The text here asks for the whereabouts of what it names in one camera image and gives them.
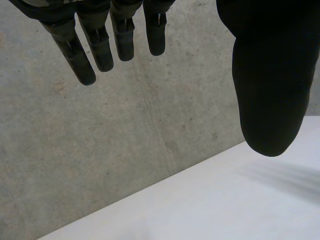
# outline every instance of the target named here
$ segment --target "white floor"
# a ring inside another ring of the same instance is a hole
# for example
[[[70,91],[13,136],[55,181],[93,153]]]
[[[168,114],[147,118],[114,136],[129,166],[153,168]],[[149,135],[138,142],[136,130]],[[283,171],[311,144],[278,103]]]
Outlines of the white floor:
[[[320,117],[268,158],[244,142],[40,240],[318,240]]]

